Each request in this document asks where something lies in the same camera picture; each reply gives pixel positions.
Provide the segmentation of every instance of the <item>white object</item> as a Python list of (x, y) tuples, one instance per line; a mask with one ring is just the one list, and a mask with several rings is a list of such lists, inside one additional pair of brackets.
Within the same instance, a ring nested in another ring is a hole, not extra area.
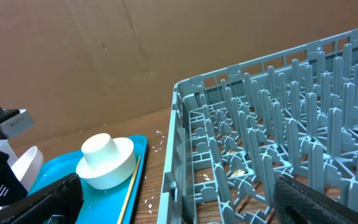
[(76, 173), (98, 190), (106, 190), (124, 182), (136, 165), (134, 143), (129, 138), (112, 139), (102, 133), (90, 137), (82, 145)]
[(7, 160), (9, 166), (12, 166), (16, 162), (17, 156), (15, 152), (12, 150), (7, 140), (0, 140), (0, 151), (9, 155), (9, 158)]
[[(7, 141), (1, 141), (0, 144), (5, 147), (8, 146), (9, 149), (12, 150)], [(27, 150), (22, 156), (20, 156), (19, 159), (16, 158), (16, 162), (11, 166), (11, 169), (15, 174), (16, 178), (23, 185), (23, 187), (27, 191), (30, 191), (32, 185), (35, 182), (35, 179), (40, 172), (43, 163), (44, 155), (40, 150), (38, 150), (37, 146), (33, 146), (29, 150)]]

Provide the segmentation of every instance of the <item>brown wall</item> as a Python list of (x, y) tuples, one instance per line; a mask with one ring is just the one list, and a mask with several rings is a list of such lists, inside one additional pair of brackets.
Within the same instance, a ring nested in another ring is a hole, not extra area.
[(27, 144), (167, 108), (174, 83), (358, 28), (358, 1), (0, 0), (0, 105)]

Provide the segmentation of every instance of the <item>blue tray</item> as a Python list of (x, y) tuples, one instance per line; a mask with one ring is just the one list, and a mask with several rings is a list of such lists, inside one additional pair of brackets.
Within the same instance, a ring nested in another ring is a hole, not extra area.
[[(142, 156), (139, 164), (136, 181), (132, 189), (131, 198), (128, 202), (128, 207), (124, 216), (123, 223), (130, 223), (132, 212), (134, 211), (135, 199), (139, 190), (139, 183), (143, 175), (145, 164), (145, 155), (147, 151), (147, 139), (144, 136), (130, 136), (128, 137), (134, 142), (135, 156), (138, 159)], [(78, 161), (83, 157), (81, 151), (75, 151), (52, 159), (42, 166), (40, 174), (35, 180), (33, 187), (29, 194), (53, 183), (54, 181), (66, 176), (70, 173), (75, 173)], [(84, 192), (84, 204), (78, 215), (76, 223), (117, 223), (118, 216), (124, 204), (125, 196), (128, 191), (130, 176), (122, 184), (113, 187), (109, 190), (96, 190), (88, 183), (81, 179), (81, 184)]]

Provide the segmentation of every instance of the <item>gray dish rack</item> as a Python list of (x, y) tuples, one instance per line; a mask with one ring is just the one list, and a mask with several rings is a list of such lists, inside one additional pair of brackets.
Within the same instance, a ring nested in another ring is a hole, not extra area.
[[(255, 66), (261, 72), (244, 73)], [(214, 180), (196, 183), (209, 167)], [(197, 204), (210, 201), (222, 223), (265, 223), (278, 175), (307, 177), (321, 193), (338, 188), (337, 201), (358, 212), (358, 29), (175, 85), (157, 223), (198, 223)], [(237, 213), (244, 197), (267, 208)]]

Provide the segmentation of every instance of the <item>brown backdrop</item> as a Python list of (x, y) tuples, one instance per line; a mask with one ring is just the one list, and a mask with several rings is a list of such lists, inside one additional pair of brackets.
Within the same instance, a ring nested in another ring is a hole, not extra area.
[(174, 83), (358, 28), (358, 1), (0, 0), (0, 105), (28, 144), (168, 108)]

